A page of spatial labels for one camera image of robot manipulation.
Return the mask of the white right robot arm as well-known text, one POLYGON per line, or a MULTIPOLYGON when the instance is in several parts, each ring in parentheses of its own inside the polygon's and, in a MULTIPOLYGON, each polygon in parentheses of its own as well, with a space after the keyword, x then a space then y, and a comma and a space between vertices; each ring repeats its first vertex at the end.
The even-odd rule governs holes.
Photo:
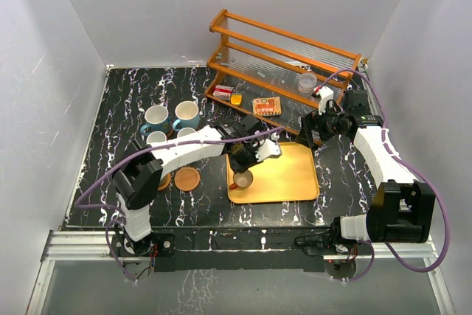
POLYGON ((333 91, 317 88, 317 109, 302 118, 296 142, 308 148, 345 135, 364 157, 377 192, 367 214, 337 217, 330 225, 329 245, 339 254, 354 247, 355 241, 375 243, 423 243, 427 240, 436 196, 397 161, 386 148, 383 119, 370 111, 365 90, 349 91, 338 105, 333 91))

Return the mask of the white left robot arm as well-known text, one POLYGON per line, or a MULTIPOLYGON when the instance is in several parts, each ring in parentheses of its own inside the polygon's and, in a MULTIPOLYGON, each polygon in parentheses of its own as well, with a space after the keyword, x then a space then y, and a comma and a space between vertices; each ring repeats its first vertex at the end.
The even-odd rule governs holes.
POLYGON ((237 122, 205 125, 194 133, 166 142, 131 147, 122 164, 111 174, 119 194, 126 245, 136 255, 152 246, 150 204, 164 177, 202 159, 228 156, 230 168, 243 173, 263 161, 260 149, 266 141, 264 127, 253 115, 237 122))

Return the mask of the large blue mug front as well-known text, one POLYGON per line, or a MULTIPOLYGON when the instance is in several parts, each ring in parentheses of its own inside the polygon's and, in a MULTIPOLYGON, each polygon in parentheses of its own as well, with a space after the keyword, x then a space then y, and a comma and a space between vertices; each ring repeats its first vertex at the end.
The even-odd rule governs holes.
POLYGON ((183 101, 176 106, 176 120, 173 123, 173 130, 176 132, 184 128, 197 129, 200 123, 198 105, 193 101, 183 101))

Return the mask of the large blue mug back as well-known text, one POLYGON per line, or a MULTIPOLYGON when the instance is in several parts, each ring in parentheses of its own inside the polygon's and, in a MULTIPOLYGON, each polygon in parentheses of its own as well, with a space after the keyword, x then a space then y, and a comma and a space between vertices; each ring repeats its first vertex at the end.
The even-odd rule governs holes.
POLYGON ((149 136, 153 132, 162 132, 166 136, 173 132, 169 112, 163 105, 153 105, 145 111, 145 123, 140 128, 140 134, 149 136))

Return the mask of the small red orange cup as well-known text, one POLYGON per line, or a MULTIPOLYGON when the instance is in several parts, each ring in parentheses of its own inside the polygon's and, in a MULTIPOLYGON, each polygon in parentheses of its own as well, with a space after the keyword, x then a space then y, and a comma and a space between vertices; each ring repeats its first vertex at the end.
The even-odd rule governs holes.
POLYGON ((254 177, 250 170, 243 173, 234 173, 232 177, 232 183, 229 185, 230 190, 235 189, 246 189, 254 181, 254 177))

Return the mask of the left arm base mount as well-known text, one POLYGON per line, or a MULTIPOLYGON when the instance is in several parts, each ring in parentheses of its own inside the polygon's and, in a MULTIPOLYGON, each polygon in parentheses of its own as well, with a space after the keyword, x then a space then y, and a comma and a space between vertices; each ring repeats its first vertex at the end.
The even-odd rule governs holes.
POLYGON ((154 272, 176 270, 176 238, 174 234, 151 232, 140 241, 133 241, 120 227, 111 234, 111 247, 118 258, 139 258, 150 262, 154 272))

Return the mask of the light wooden ridged coaster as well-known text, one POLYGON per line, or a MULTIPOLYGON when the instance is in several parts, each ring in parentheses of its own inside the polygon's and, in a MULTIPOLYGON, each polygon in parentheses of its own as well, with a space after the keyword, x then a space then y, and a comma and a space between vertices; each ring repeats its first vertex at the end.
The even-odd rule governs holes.
POLYGON ((175 186, 184 192, 194 190, 200 181, 200 173, 194 167, 183 167, 176 172, 174 177, 175 186))

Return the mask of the pink grey mug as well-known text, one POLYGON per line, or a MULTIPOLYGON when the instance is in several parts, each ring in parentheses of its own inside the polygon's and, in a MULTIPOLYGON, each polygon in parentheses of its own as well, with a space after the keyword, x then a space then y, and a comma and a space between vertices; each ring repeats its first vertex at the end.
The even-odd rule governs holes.
POLYGON ((161 131, 154 131, 147 136, 146 144, 152 145, 167 141, 167 135, 161 131))

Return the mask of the grey blue speckled mug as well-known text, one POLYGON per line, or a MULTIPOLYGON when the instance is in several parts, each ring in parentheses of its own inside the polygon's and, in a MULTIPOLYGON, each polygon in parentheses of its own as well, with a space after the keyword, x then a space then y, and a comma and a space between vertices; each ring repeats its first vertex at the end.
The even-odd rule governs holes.
POLYGON ((182 137, 188 136, 190 134, 194 134, 195 132, 196 132, 196 130, 194 128, 182 128, 178 132, 177 137, 182 138, 182 137))

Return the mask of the large blue mug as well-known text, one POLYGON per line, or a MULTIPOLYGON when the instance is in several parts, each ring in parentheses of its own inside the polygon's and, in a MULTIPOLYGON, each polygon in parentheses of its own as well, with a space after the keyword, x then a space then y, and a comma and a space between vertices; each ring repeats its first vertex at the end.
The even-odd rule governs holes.
POLYGON ((163 105, 153 105, 145 111, 145 123, 140 128, 140 134, 149 136, 153 132, 162 132, 166 136, 173 132, 169 112, 163 105))
POLYGON ((176 120, 173 123, 173 130, 176 132, 184 128, 197 129, 200 123, 198 105, 193 101, 183 101, 176 106, 176 120))

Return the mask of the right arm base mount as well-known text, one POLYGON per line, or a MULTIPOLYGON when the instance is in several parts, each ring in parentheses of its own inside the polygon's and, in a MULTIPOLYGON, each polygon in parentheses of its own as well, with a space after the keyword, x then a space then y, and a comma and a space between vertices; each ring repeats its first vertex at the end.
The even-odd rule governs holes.
POLYGON ((370 241, 345 239, 341 235, 341 222, 346 221, 347 217, 336 217, 331 223, 329 229, 323 232, 314 232, 307 235, 299 235, 294 239, 292 247, 300 249, 307 256, 334 255, 344 256, 345 259, 340 260, 342 264, 353 263, 358 255, 358 246, 364 244, 369 248, 370 261, 364 270, 367 273, 375 260, 375 250, 370 241))

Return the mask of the plain orange wooden coaster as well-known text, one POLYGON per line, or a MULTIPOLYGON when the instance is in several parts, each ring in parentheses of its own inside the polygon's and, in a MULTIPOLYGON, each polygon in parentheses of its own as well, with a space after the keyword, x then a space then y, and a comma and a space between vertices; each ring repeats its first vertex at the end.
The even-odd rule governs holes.
POLYGON ((171 174, 168 173, 164 176, 164 178, 160 181, 159 186, 158 186, 158 191, 166 189, 171 181, 171 174))

